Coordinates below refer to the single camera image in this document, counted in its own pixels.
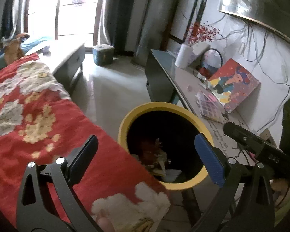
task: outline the yellow trash can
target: yellow trash can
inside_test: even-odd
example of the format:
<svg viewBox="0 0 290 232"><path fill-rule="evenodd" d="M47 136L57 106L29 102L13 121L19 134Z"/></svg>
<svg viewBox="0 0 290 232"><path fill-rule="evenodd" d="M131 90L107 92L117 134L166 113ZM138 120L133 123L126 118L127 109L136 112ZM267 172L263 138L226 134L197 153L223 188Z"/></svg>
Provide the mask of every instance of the yellow trash can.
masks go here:
<svg viewBox="0 0 290 232"><path fill-rule="evenodd" d="M152 102L134 108L125 116L119 128L118 143L133 154L138 149L138 139L159 138L162 150L171 160L170 165L185 175L183 182L161 183L168 190L184 190L208 175L194 147L198 133L203 133L213 145L208 129L193 113L174 104Z"/></svg>

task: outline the painting canvas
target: painting canvas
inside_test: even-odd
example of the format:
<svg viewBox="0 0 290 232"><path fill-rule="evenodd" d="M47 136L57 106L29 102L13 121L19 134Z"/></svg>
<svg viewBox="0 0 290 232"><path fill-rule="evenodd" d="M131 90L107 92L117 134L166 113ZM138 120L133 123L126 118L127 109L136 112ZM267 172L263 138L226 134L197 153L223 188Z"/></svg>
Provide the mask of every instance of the painting canvas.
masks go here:
<svg viewBox="0 0 290 232"><path fill-rule="evenodd" d="M208 80L209 89L229 113L259 84L248 70L233 59L229 59Z"/></svg>

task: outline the blue gripper pad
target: blue gripper pad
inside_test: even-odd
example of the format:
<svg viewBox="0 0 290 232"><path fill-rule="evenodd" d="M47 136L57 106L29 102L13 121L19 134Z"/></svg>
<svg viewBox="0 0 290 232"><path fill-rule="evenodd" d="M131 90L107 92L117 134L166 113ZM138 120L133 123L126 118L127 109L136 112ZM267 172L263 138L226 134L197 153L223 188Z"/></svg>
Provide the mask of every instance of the blue gripper pad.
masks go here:
<svg viewBox="0 0 290 232"><path fill-rule="evenodd" d="M212 150L210 143L202 134L198 134L194 139L194 146L211 180L219 187L222 187L225 182L224 168Z"/></svg>

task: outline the trash can rim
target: trash can rim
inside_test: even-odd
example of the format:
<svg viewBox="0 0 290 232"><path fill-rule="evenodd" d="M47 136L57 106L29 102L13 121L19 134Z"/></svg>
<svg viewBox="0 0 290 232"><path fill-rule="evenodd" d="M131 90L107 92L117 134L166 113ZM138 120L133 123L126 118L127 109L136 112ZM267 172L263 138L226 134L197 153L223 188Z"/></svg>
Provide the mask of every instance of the trash can rim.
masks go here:
<svg viewBox="0 0 290 232"><path fill-rule="evenodd" d="M185 119L190 121L198 129L200 133L203 133L212 145L214 145L214 141L209 130L206 128L205 124L192 112L189 112L188 110L175 104L165 102L150 102L142 104L132 109L121 122L117 142L128 153L129 150L127 144L127 135L131 124L141 115L151 111L168 111L184 117ZM208 172L206 168L203 166L201 171L189 181L183 183L165 183L165 182L160 183L163 184L165 188L168 190L185 190L199 184L207 177L207 175Z"/></svg>

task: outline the desk leg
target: desk leg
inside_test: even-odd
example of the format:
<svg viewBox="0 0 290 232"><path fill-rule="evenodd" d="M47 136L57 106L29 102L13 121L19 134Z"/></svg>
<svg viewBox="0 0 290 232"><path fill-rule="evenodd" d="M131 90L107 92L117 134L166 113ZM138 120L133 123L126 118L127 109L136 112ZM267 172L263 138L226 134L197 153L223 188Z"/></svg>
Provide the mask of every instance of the desk leg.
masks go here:
<svg viewBox="0 0 290 232"><path fill-rule="evenodd" d="M201 211L192 188L182 191L183 206L187 211L191 227L201 218Z"/></svg>
<svg viewBox="0 0 290 232"><path fill-rule="evenodd" d="M179 101L179 96L178 96L176 90L174 90L173 93L172 93L172 96L171 96L171 99L170 99L170 102L169 103L171 103L171 104L177 104L178 101Z"/></svg>

